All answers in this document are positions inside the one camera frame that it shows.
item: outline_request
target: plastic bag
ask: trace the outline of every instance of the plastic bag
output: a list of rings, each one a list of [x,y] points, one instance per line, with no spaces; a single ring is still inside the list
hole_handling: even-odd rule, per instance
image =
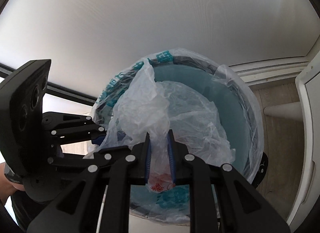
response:
[[[106,137],[97,149],[122,145],[132,149],[144,142],[149,133],[152,157],[148,187],[158,192],[173,187],[167,153],[168,106],[163,87],[155,82],[153,67],[144,60],[129,88],[114,105]]]
[[[153,66],[156,81],[183,83],[215,103],[230,146],[236,149],[232,165],[251,183],[264,145],[258,101],[228,66],[219,66],[197,53],[177,48],[141,58],[110,80],[92,108],[93,121],[108,129],[114,105],[129,88],[145,59]],[[121,140],[123,134],[119,133],[118,137]],[[190,218],[188,186],[176,186],[158,194],[145,186],[132,186],[130,210],[132,214],[161,223],[187,223]]]
[[[185,144],[189,153],[207,164],[233,163],[235,149],[230,149],[214,102],[182,83],[163,81],[157,84],[162,85],[170,103],[170,129],[175,140]]]

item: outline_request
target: white wall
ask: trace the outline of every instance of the white wall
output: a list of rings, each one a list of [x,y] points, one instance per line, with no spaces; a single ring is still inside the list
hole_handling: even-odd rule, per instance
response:
[[[308,0],[10,0],[0,63],[51,58],[49,81],[98,96],[150,53],[182,47],[233,65],[306,55],[319,34]]]
[[[90,115],[92,107],[57,96],[45,94],[43,97],[42,112],[61,112],[75,115]]]

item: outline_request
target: wooden floor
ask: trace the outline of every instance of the wooden floor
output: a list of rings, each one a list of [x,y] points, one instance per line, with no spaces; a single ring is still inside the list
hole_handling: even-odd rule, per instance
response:
[[[263,108],[298,102],[294,83],[254,91],[262,110],[269,167],[258,191],[287,219],[300,183],[304,156],[303,123],[265,116]]]

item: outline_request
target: trash can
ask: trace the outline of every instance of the trash can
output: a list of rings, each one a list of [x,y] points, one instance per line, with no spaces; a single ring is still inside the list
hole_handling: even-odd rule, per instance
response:
[[[155,81],[182,83],[214,102],[230,147],[236,149],[232,165],[252,183],[262,157],[264,138],[260,106],[250,88],[228,66],[197,53],[177,48],[149,55],[120,72],[107,85],[92,109],[93,121],[108,129],[112,109],[128,89],[143,60],[153,66]],[[190,219],[189,188],[175,186],[150,192],[145,186],[132,186],[132,214],[167,224],[187,223]]]

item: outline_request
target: baseboard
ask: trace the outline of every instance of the baseboard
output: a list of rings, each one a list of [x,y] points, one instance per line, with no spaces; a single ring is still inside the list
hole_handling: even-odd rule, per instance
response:
[[[308,64],[306,57],[293,57],[244,63],[230,68],[252,90],[257,90],[294,82]]]

